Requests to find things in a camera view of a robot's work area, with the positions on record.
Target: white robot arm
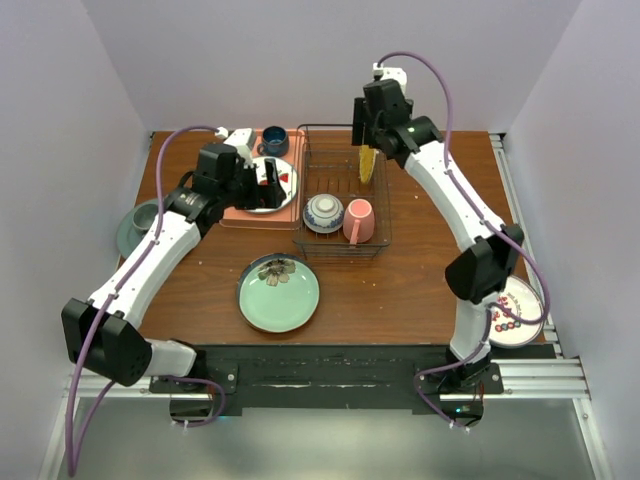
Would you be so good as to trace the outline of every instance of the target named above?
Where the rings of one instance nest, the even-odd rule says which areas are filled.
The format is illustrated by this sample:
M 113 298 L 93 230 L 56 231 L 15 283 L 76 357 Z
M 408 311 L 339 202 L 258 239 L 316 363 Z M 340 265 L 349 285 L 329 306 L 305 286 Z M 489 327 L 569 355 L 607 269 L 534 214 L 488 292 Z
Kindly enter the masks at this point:
M 219 138 L 227 135 L 226 130 L 219 130 Z M 189 172 L 192 186 L 181 184 L 165 197 L 162 230 L 157 238 L 156 217 L 142 242 L 113 277 L 86 302 L 71 299 L 67 303 L 62 322 L 72 362 L 78 360 L 99 307 L 108 305 L 91 342 L 86 368 L 125 386 L 142 376 L 206 376 L 206 365 L 197 364 L 198 352 L 192 346 L 174 340 L 147 340 L 138 329 L 169 274 L 222 218 L 225 208 L 275 208 L 285 199 L 275 160 L 266 160 L 267 184 L 258 184 L 251 156 L 255 139 L 252 129 L 239 129 L 223 143 L 205 145 L 196 170 Z M 140 262 L 150 242 L 154 246 Z M 116 291 L 125 275 L 131 276 Z
M 462 254 L 445 271 L 447 283 L 457 296 L 455 332 L 449 355 L 452 362 L 469 366 L 468 373 L 473 375 L 489 360 L 487 308 L 504 289 L 518 259 L 517 252 L 485 222 L 500 226 L 502 232 L 519 245 L 524 234 L 517 225 L 505 226 L 487 207 L 448 153 L 445 164 L 442 136 L 431 120 L 411 118 L 413 102 L 404 97 L 406 73 L 401 68 L 386 68 L 376 63 L 373 77 L 374 81 L 364 87 L 365 96 L 355 99 L 351 143 L 369 145 L 396 160 L 431 197 L 451 228 Z

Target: pink mug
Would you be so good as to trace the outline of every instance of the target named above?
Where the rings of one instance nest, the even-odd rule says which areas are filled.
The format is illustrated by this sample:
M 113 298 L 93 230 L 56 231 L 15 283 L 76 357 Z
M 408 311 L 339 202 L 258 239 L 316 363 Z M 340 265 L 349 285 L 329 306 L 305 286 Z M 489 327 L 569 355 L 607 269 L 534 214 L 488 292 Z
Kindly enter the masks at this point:
M 362 198 L 353 200 L 344 214 L 342 230 L 352 245 L 366 242 L 373 237 L 376 219 L 373 207 Z

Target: metal dish rack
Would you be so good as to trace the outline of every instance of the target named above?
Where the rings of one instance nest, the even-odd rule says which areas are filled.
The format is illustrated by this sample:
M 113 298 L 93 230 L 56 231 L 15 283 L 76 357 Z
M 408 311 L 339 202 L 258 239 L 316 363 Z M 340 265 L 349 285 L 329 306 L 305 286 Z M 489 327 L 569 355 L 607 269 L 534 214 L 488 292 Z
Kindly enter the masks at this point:
M 373 258 L 391 244 L 391 207 L 389 184 L 384 157 L 376 159 L 373 178 L 368 184 L 359 179 L 359 147 L 351 146 L 349 124 L 304 124 L 298 127 L 304 132 L 300 151 L 304 162 L 298 195 L 299 226 L 294 233 L 294 243 L 305 257 L 360 257 Z M 371 240 L 351 245 L 342 229 L 323 234 L 310 230 L 302 220 L 307 202 L 319 193 L 330 193 L 346 208 L 356 198 L 364 198 L 373 205 L 376 228 Z

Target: dark blue cup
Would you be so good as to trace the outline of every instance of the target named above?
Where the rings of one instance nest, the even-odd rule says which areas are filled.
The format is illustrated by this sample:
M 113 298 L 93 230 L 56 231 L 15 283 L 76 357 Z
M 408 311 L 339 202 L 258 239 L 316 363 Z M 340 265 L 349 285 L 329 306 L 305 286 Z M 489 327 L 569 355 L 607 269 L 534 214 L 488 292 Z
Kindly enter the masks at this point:
M 268 127 L 262 132 L 262 143 L 258 155 L 284 157 L 289 151 L 289 135 L 282 127 Z

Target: blue and white bowl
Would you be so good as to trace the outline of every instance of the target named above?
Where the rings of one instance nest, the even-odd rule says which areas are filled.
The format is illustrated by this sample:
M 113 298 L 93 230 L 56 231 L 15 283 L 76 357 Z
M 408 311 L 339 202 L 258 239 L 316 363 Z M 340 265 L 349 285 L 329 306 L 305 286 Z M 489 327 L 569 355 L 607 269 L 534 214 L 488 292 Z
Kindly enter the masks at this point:
M 322 193 L 312 197 L 304 207 L 304 223 L 317 233 L 333 233 L 344 222 L 344 205 L 333 195 Z

